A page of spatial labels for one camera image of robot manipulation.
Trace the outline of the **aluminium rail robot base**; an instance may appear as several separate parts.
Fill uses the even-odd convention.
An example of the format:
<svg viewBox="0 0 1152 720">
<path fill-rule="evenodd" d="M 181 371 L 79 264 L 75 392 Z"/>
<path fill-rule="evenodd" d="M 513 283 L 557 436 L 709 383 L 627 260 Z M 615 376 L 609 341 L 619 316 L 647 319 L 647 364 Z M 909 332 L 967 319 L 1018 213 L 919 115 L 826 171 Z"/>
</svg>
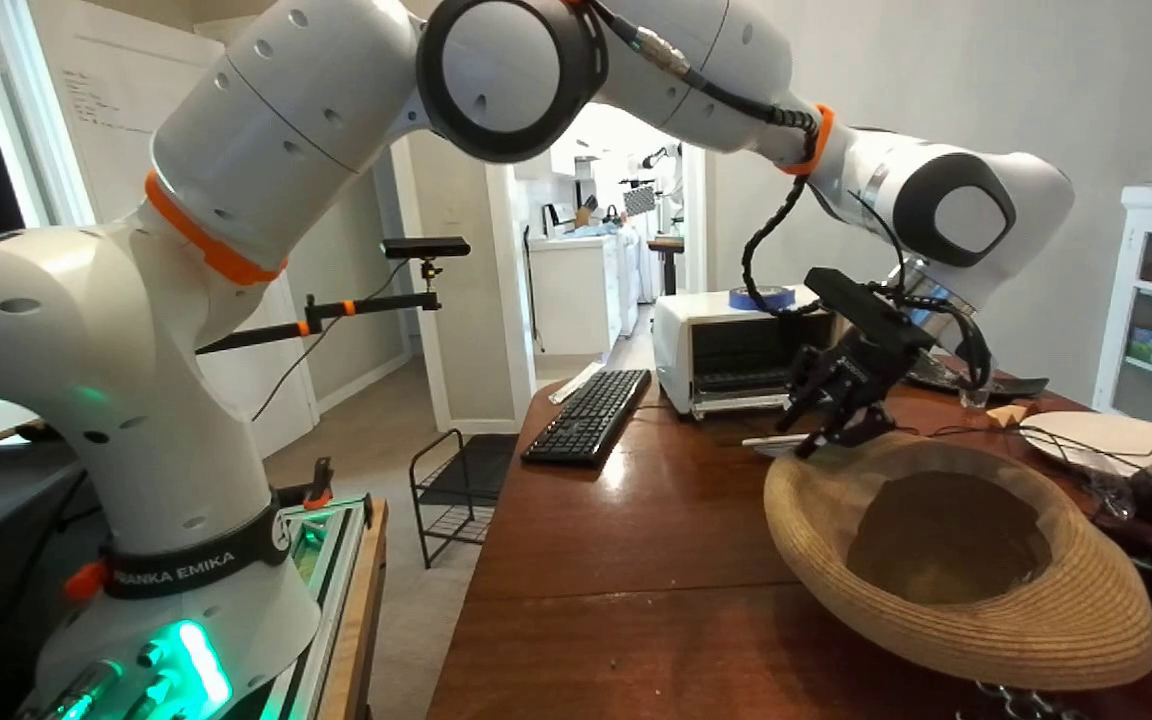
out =
<svg viewBox="0 0 1152 720">
<path fill-rule="evenodd" d="M 385 584 L 373 497 L 283 509 L 279 560 L 115 571 L 46 643 L 22 720 L 365 720 Z"/>
</svg>

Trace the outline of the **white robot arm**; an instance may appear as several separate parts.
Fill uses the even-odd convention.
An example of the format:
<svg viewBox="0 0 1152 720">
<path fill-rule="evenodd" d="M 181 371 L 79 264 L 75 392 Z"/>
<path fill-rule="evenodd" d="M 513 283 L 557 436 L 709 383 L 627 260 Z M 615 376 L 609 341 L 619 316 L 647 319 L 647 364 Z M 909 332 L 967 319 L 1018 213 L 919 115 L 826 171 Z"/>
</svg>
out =
<svg viewBox="0 0 1152 720">
<path fill-rule="evenodd" d="M 79 454 L 114 550 L 36 660 L 30 720 L 216 720 L 321 633 L 251 438 L 205 351 L 251 316 L 330 202 L 429 127 L 519 165 L 588 103 L 757 152 L 836 221 L 986 304 L 1063 223 L 1032 152 L 850 127 L 791 88 L 745 0 L 271 0 L 153 137 L 139 202 L 0 235 L 0 400 Z"/>
</svg>

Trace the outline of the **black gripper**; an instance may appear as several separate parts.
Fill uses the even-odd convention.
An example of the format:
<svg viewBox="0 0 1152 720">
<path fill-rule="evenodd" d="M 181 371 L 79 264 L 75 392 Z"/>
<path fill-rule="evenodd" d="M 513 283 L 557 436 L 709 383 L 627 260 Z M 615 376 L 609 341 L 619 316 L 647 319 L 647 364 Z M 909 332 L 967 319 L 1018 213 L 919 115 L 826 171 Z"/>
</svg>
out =
<svg viewBox="0 0 1152 720">
<path fill-rule="evenodd" d="M 836 267 L 812 267 L 809 286 L 846 332 L 828 343 L 809 343 L 791 361 L 788 405 L 775 430 L 788 430 L 809 410 L 833 408 L 826 425 L 797 443 L 801 461 L 828 443 L 857 447 L 884 436 L 893 415 L 882 400 L 933 343 L 933 337 L 884 304 L 877 286 L 857 283 Z"/>
</svg>

